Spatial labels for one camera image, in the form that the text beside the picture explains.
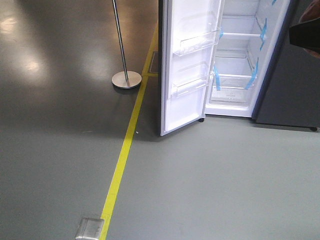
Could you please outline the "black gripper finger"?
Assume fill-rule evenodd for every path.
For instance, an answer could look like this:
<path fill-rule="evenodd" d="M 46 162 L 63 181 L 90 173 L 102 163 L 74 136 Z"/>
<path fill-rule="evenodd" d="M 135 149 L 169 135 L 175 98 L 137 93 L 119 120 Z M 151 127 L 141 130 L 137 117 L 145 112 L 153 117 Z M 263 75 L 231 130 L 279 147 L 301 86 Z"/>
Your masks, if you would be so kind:
<path fill-rule="evenodd" d="M 320 28 L 311 31 L 308 26 L 304 26 L 304 23 L 293 25 L 289 28 L 289 42 L 291 45 L 319 52 Z"/>

